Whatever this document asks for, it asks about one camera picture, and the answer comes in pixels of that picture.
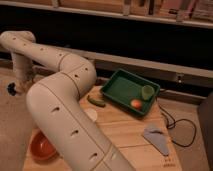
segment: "green tray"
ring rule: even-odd
[[[155,90],[154,95],[148,101],[143,101],[141,97],[141,89],[144,85],[151,85]],[[137,117],[141,117],[149,112],[159,90],[160,86],[158,84],[124,69],[118,69],[100,91],[104,97],[124,107]],[[142,100],[143,106],[141,110],[130,106],[130,101],[135,98]]]

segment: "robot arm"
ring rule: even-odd
[[[96,71],[86,59],[36,44],[30,32],[4,32],[0,43],[12,53],[22,84],[34,77],[32,60],[56,73],[27,93],[33,119],[74,171],[133,171],[130,163],[81,109],[78,101],[94,85]]]

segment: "red bowl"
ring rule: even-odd
[[[56,149],[41,131],[34,136],[30,144],[30,152],[33,159],[37,161],[49,160],[57,154]]]

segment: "green vegetable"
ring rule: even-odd
[[[106,106],[106,104],[105,104],[104,101],[95,100],[95,99],[93,99],[92,97],[90,97],[89,95],[87,96],[87,100],[88,100],[90,103],[92,103],[92,104],[94,104],[94,105],[96,105],[96,106],[99,106],[99,107],[105,107],[105,106]]]

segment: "black cable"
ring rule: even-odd
[[[178,122],[181,122],[181,121],[185,121],[185,122],[189,122],[193,127],[194,127],[194,134],[193,134],[193,137],[192,137],[192,140],[188,143],[188,144],[181,144],[181,143],[179,143],[179,142],[177,142],[177,141],[175,141],[175,140],[172,140],[172,142],[174,143],[174,144],[176,144],[176,145],[178,145],[178,146],[180,146],[180,147],[190,147],[193,143],[194,143],[194,141],[195,141],[195,138],[196,138],[196,135],[197,135],[197,127],[196,127],[196,125],[195,125],[195,123],[194,122],[192,122],[191,120],[189,120],[189,119],[179,119],[179,120],[175,120],[175,118],[168,112],[168,111],[166,111],[163,107],[161,107],[160,105],[159,105],[159,108],[161,109],[161,111],[162,111],[162,115],[165,117],[165,119],[166,119],[166,127],[167,127],[167,129],[174,129],[175,127],[176,127],[176,124],[178,123]]]

